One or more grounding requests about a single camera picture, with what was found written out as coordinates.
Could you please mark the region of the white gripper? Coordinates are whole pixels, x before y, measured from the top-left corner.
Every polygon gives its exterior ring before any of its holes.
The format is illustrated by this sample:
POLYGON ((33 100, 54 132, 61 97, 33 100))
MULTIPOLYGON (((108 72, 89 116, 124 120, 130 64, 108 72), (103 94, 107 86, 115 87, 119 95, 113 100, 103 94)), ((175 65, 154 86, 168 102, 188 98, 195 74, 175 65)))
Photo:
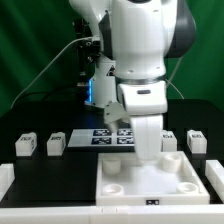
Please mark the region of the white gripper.
POLYGON ((134 148, 140 160, 154 160, 161 152, 163 114, 167 112, 166 83, 118 85, 119 102, 104 109, 104 124, 116 132, 119 122, 131 124, 134 148))

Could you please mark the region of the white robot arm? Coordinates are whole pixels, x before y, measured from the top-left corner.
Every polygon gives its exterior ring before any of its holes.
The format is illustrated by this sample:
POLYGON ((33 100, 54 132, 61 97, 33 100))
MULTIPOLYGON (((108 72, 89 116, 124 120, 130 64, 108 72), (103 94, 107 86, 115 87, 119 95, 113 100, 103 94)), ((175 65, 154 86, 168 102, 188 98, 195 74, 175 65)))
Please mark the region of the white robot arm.
POLYGON ((167 112, 165 58, 185 54, 195 39, 186 0, 69 0, 100 42, 88 104, 117 129, 131 124, 135 152, 156 158, 167 112))

